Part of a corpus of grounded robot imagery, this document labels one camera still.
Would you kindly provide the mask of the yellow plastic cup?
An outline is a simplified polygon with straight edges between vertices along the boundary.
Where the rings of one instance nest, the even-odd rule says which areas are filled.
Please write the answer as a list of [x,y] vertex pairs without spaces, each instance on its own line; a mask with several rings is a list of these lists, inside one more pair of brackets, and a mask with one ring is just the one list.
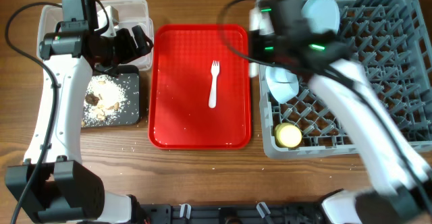
[[290,123],[281,123],[274,131],[276,145],[282,148],[296,148],[302,142],[302,132]]

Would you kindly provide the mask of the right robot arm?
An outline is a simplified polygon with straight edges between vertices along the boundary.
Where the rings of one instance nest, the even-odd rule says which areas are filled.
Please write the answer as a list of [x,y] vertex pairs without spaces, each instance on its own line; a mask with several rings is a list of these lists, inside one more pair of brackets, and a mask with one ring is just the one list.
[[308,76],[308,87],[341,123],[367,168],[370,190],[340,190],[321,202],[331,223],[406,223],[431,211],[431,167],[379,101],[364,67],[302,0],[259,0],[257,59]]

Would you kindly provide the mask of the light blue bowl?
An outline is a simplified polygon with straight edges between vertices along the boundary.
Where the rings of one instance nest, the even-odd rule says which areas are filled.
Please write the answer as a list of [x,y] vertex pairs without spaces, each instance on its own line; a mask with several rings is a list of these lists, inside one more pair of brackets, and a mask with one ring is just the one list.
[[267,67],[265,79],[270,93],[279,104],[288,102],[299,93],[298,77],[287,69]]

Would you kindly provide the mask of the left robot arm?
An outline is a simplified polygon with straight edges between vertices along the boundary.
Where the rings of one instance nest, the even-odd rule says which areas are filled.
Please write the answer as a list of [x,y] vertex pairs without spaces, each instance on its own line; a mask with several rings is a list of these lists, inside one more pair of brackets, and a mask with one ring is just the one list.
[[152,40],[140,26],[106,36],[99,0],[62,0],[63,19],[38,46],[44,72],[38,119],[23,163],[8,167],[5,184],[34,223],[150,223],[133,195],[104,189],[82,164],[84,97],[94,72],[113,76],[118,65],[149,54]]

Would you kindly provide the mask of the white plastic fork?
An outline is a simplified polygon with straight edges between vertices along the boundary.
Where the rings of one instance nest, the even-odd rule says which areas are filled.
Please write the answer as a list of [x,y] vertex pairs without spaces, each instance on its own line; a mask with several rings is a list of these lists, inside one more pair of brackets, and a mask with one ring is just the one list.
[[216,107],[217,104],[217,77],[220,72],[220,62],[213,61],[211,65],[211,89],[209,94],[209,107],[211,109]]

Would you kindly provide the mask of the light blue plate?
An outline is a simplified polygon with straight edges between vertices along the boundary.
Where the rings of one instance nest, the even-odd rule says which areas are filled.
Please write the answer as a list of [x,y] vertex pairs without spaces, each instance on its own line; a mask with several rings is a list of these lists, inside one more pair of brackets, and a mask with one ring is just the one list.
[[312,32],[337,34],[340,27],[340,11],[335,0],[307,0],[301,10]]

